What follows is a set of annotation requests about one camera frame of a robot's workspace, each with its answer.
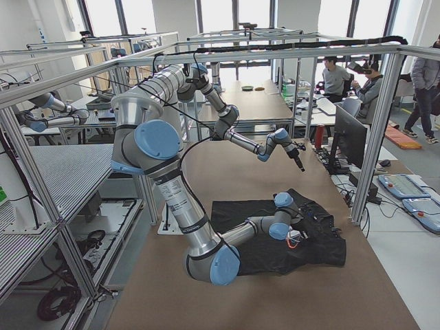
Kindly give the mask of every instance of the orange mat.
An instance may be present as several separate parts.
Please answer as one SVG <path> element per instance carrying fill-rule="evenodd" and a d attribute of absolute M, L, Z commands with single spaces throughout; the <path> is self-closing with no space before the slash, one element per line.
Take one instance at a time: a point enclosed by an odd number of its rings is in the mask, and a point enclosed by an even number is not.
<path fill-rule="evenodd" d="M 398 129 L 393 128 L 391 125 L 386 127 L 385 136 L 388 140 L 398 145 L 398 147 L 401 149 L 421 149 L 420 143 L 417 143 Z"/>

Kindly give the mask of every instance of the sneaker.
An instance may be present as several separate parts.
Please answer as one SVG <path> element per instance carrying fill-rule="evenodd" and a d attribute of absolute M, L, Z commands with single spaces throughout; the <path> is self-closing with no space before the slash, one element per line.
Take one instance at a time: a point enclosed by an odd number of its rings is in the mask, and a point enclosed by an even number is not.
<path fill-rule="evenodd" d="M 435 136 L 426 136 L 426 141 L 429 144 L 439 143 L 438 139 Z"/>
<path fill-rule="evenodd" d="M 411 129 L 404 129 L 402 131 L 403 134 L 409 136 L 410 138 L 416 138 L 418 135 L 416 133 L 414 133 L 413 131 L 411 131 Z"/>

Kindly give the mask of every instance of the black monitor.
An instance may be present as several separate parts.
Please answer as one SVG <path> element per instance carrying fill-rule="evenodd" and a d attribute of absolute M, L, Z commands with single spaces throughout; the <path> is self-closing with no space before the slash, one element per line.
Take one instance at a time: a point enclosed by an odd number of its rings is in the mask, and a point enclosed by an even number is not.
<path fill-rule="evenodd" d="M 366 127 L 341 106 L 336 105 L 335 133 L 329 158 L 328 171 L 330 174 L 345 174 L 348 168 L 338 166 L 336 149 L 346 156 L 347 162 L 362 167 L 366 143 Z"/>

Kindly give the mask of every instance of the green object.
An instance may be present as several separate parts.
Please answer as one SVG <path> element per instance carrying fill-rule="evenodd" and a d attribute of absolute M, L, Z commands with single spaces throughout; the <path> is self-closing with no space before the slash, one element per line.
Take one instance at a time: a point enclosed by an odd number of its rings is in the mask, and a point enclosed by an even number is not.
<path fill-rule="evenodd" d="M 0 187 L 0 204 L 2 204 L 4 201 L 8 199 L 8 196 L 6 196 L 6 192 Z"/>
<path fill-rule="evenodd" d="M 253 91 L 254 86 L 241 86 L 242 91 Z"/>

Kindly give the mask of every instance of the person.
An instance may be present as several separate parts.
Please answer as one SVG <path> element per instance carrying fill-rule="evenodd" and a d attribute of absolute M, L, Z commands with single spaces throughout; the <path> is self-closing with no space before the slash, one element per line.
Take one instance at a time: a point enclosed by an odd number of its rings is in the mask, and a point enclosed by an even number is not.
<path fill-rule="evenodd" d="M 374 111 L 374 109 L 371 109 L 371 103 L 379 96 L 379 90 L 383 80 L 383 75 L 379 71 L 378 62 L 373 62 L 373 64 L 368 66 L 368 70 L 370 70 L 370 73 L 365 74 L 368 80 L 362 88 L 358 81 L 354 80 L 351 82 L 356 96 L 362 101 L 360 111 L 356 116 L 361 120 L 366 118 L 370 110 Z"/>
<path fill-rule="evenodd" d="M 440 35 L 432 47 L 440 48 Z M 427 143 L 438 143 L 439 141 L 432 131 L 430 115 L 432 112 L 432 104 L 439 93 L 437 85 L 440 82 L 440 61 L 417 58 L 412 66 L 411 79 L 414 85 L 417 103 L 414 106 L 414 111 L 406 121 L 402 132 L 409 137 L 416 138 L 417 134 L 413 132 L 412 127 L 420 117 Z"/>
<path fill-rule="evenodd" d="M 336 56 L 325 56 L 322 72 L 324 78 L 324 96 L 327 96 L 330 102 L 341 102 L 342 92 L 344 91 L 344 82 L 350 79 L 350 74 L 339 65 L 336 65 L 338 58 Z"/>

